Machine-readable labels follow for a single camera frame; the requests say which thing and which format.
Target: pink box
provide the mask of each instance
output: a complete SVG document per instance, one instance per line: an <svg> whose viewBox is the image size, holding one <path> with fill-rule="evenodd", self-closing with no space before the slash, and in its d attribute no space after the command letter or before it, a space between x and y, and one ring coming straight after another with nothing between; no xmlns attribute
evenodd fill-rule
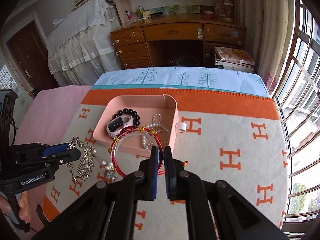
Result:
<svg viewBox="0 0 320 240"><path fill-rule="evenodd" d="M112 116L119 110L131 108L137 111L140 116L140 126L147 126L152 123L152 117L155 114L161 114L162 124L171 130L170 137L167 133L159 133L158 136L162 142L169 141L169 146L173 152L174 142L176 139L176 124L179 122L177 101L169 95L162 96L118 96L113 98L104 110L96 128L93 132L95 140L110 147L113 139L107 133L107 125L110 123ZM133 136L121 144L121 152L150 157L150 151L142 146L142 136Z"/></svg>

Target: rhinestone hair accessory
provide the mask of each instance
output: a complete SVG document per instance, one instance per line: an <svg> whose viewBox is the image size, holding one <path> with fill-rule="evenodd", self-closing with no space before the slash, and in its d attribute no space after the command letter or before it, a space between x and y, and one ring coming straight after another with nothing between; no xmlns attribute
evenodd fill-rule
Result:
<svg viewBox="0 0 320 240"><path fill-rule="evenodd" d="M76 148L76 146L83 149L83 156L81 156L80 158L80 164L78 167L78 176L75 176L73 174L72 162L67 163L67 167L71 172L71 175L73 178L73 183L76 183L78 180L86 181L89 177L91 177L92 168L94 167L95 160L97 160L103 166L107 164L107 162L104 159L96 155L97 151L92 146L90 146L87 142L83 142L79 140L79 137L73 137L70 140L67 149L71 150Z"/></svg>

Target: light blue bedsheet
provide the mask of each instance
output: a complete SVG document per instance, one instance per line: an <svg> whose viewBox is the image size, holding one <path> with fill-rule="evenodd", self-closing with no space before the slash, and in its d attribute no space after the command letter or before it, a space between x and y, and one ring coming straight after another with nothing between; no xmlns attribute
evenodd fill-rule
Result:
<svg viewBox="0 0 320 240"><path fill-rule="evenodd" d="M202 89L270 97L256 74L205 67L149 67L107 72L92 87L123 88Z"/></svg>

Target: wooden desk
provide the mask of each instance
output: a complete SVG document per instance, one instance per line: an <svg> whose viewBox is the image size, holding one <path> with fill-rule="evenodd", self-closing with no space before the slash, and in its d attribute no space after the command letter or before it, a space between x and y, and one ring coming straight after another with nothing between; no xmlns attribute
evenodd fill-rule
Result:
<svg viewBox="0 0 320 240"><path fill-rule="evenodd" d="M140 20L110 34L124 68L168 66L181 56L214 67L215 47L241 48L246 27L202 14L174 14Z"/></svg>

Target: white smartwatch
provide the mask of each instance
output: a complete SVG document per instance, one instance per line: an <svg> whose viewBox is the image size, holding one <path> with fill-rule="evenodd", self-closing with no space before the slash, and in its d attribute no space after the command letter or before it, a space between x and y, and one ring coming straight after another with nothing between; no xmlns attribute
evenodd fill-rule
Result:
<svg viewBox="0 0 320 240"><path fill-rule="evenodd" d="M133 118L129 114L123 114L111 120L107 125L107 133L111 138L114 138L124 127L128 126L133 126Z"/></svg>

